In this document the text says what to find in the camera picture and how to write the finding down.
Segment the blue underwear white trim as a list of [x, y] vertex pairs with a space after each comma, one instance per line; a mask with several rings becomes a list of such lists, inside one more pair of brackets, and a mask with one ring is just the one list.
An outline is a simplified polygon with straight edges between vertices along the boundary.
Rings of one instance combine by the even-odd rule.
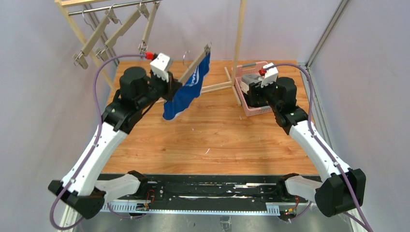
[[194, 73], [189, 77], [184, 86], [182, 86], [174, 95], [172, 101], [164, 103], [164, 112], [162, 118], [166, 121], [174, 120], [181, 115], [192, 103], [192, 101], [201, 96], [204, 79], [210, 70], [210, 53], [196, 67]]

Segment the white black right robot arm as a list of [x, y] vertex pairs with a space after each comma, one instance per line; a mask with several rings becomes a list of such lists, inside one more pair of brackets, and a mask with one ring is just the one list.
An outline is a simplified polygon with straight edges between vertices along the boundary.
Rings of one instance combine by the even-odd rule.
[[331, 150], [308, 113], [297, 105], [296, 94], [295, 82], [289, 77], [270, 83], [261, 78], [253, 80], [246, 92], [251, 102], [264, 102], [272, 109], [277, 124], [301, 146], [321, 178], [314, 181], [296, 173], [284, 175], [278, 181], [278, 195], [282, 199], [298, 196], [311, 201], [326, 217], [361, 207], [366, 175], [361, 169], [352, 169]]

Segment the grey beige underwear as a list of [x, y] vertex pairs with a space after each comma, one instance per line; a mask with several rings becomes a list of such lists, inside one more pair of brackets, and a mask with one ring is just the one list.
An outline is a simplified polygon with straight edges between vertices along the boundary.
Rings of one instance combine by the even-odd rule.
[[263, 77], [257, 74], [245, 74], [241, 77], [239, 86], [241, 91], [245, 94], [249, 91], [249, 85], [252, 83], [259, 83], [263, 80]]

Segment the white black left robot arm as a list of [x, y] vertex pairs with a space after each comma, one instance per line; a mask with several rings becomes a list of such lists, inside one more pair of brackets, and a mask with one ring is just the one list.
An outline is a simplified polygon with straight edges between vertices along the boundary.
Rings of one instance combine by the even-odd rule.
[[100, 173], [116, 148], [160, 98], [171, 100], [183, 86], [170, 71], [163, 78], [142, 67], [125, 70], [120, 87], [101, 115], [94, 138], [80, 159], [62, 180], [53, 180], [48, 189], [78, 212], [91, 219], [108, 203], [126, 195], [143, 197], [147, 178], [135, 171], [111, 180], [99, 180]]

